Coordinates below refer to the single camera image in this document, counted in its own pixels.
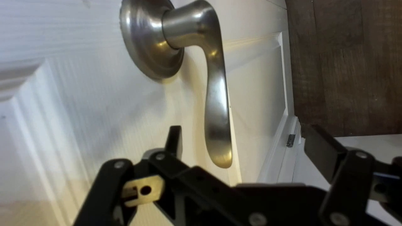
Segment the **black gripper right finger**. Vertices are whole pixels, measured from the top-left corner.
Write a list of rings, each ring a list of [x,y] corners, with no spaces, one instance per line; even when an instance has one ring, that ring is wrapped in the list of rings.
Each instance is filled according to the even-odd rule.
[[[402,223],[399,156],[383,164],[363,150],[344,147],[319,126],[306,128],[305,155],[330,185],[319,208],[324,226],[387,226],[366,213],[369,201]]]

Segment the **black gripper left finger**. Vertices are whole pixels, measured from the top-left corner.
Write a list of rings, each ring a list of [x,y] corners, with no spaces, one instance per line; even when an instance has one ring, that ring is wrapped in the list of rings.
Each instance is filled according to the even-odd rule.
[[[172,126],[164,147],[145,152],[138,164],[104,162],[72,226],[128,226],[144,204],[153,204],[174,226],[197,226],[196,206],[178,180],[187,170],[181,152],[181,127]]]

